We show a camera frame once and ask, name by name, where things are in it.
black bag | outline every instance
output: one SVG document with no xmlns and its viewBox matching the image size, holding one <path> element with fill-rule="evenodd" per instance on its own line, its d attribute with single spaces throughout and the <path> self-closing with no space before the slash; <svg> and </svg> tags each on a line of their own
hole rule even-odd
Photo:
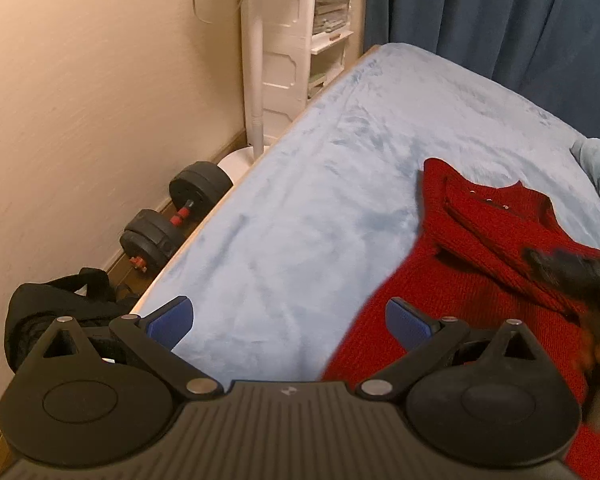
<svg viewBox="0 0 600 480">
<path fill-rule="evenodd" d="M 86 285 L 87 294 L 76 294 Z M 71 316 L 81 326 L 107 326 L 128 314 L 138 301 L 131 294 L 116 303 L 116 293 L 104 270 L 85 267 L 79 274 L 48 283 L 24 283 L 11 297 L 4 324 L 4 353 L 14 372 L 36 341 L 59 316 Z"/>
</svg>

mattress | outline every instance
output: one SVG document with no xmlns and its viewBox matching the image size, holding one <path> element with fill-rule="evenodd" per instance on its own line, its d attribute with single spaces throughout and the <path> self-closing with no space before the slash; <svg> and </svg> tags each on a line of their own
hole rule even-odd
<svg viewBox="0 0 600 480">
<path fill-rule="evenodd" d="M 407 44 L 339 78 L 186 242 L 136 307 L 188 296 L 174 351 L 231 380 L 315 380 L 366 298 L 410 252 L 426 158 L 487 186 L 521 180 L 600 249 L 581 135 L 497 83 Z"/>
</svg>

white round base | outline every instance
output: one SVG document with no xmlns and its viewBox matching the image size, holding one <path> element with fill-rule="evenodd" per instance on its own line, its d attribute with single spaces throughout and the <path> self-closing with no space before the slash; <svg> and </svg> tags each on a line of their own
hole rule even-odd
<svg viewBox="0 0 600 480">
<path fill-rule="evenodd" d="M 253 166 L 253 163 L 253 148 L 248 146 L 241 150 L 229 153 L 229 155 L 218 162 L 218 168 L 229 175 L 231 182 L 235 184 L 245 173 L 247 173 L 247 171 L 249 171 L 249 168 Z"/>
</svg>

red knit garment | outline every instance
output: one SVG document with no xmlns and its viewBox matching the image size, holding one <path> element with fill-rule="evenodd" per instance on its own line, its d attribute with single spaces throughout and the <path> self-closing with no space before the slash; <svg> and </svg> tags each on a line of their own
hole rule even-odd
<svg viewBox="0 0 600 480">
<path fill-rule="evenodd" d="M 574 366 L 581 329 L 562 314 L 586 308 L 531 280 L 521 254 L 562 248 L 600 258 L 600 251 L 571 240 L 549 198 L 521 182 L 479 186 L 430 158 L 422 193 L 425 214 L 413 251 L 360 310 L 323 379 L 354 386 L 405 354 L 384 324 L 386 303 L 398 296 L 433 318 L 456 316 L 474 328 L 522 319 L 582 403 L 586 382 Z M 600 434 L 581 425 L 566 463 L 583 479 L 600 480 Z"/>
</svg>

bag strap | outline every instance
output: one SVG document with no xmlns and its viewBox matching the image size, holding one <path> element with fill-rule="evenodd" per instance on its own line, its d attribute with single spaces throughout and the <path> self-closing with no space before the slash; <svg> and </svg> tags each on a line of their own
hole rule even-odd
<svg viewBox="0 0 600 480">
<path fill-rule="evenodd" d="M 116 301 L 116 293 L 109 284 L 109 277 L 102 269 L 93 269 L 92 267 L 83 267 L 78 274 L 63 276 L 57 280 L 46 282 L 44 285 L 51 285 L 61 290 L 76 292 L 87 286 L 86 297 L 90 300 Z"/>
</svg>

